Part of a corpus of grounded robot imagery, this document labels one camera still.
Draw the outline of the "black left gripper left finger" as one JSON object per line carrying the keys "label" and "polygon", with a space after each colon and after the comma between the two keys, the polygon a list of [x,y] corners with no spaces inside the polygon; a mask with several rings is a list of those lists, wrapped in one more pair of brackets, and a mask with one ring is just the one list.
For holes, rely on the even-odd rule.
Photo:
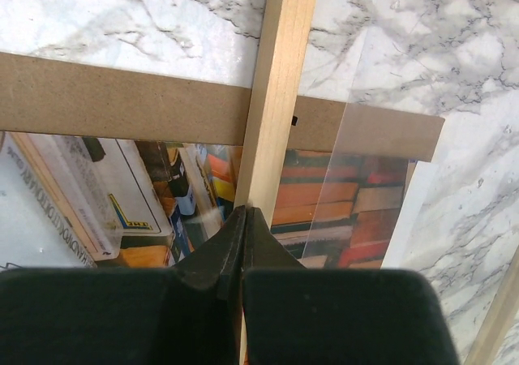
{"label": "black left gripper left finger", "polygon": [[4,364],[235,364],[247,211],[169,268],[1,275]]}

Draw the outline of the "cat and books photo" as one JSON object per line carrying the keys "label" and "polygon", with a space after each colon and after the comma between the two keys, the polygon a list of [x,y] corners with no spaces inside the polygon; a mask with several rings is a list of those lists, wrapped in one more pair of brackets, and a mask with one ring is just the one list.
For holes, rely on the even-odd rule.
{"label": "cat and books photo", "polygon": [[[242,150],[1,134],[1,268],[158,268],[229,219]],[[270,230],[312,268],[395,266],[431,163],[289,150]]]}

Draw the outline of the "light wooden picture frame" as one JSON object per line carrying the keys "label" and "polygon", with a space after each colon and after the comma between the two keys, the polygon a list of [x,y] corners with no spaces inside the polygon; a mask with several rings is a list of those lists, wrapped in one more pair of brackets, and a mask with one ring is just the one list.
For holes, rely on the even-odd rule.
{"label": "light wooden picture frame", "polygon": [[[269,222],[311,30],[315,0],[267,0],[247,120],[236,204],[261,207]],[[518,312],[518,264],[496,295],[491,324]]]}

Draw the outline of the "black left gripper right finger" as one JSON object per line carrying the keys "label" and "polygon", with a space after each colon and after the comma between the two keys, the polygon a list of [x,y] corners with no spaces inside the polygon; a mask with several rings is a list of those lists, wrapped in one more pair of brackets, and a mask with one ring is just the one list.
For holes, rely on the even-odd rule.
{"label": "black left gripper right finger", "polygon": [[427,279],[401,269],[306,268],[247,210],[242,300],[252,364],[455,364]]}

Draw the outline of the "brown frame backing board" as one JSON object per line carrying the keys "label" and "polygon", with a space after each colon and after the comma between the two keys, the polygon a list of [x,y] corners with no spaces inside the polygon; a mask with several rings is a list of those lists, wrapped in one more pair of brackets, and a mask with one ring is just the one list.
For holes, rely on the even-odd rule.
{"label": "brown frame backing board", "polygon": [[[4,131],[242,144],[248,88],[17,54],[1,56]],[[433,158],[444,120],[369,105],[299,97],[291,149]]]}

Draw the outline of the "clear acrylic frame sheet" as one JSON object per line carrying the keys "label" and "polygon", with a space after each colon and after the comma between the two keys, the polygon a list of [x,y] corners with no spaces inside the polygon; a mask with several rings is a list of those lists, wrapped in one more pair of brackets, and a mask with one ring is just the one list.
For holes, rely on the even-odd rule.
{"label": "clear acrylic frame sheet", "polygon": [[383,266],[429,280],[463,363],[514,364],[491,318],[518,264],[518,3],[376,0],[362,41],[344,100],[444,121]]}

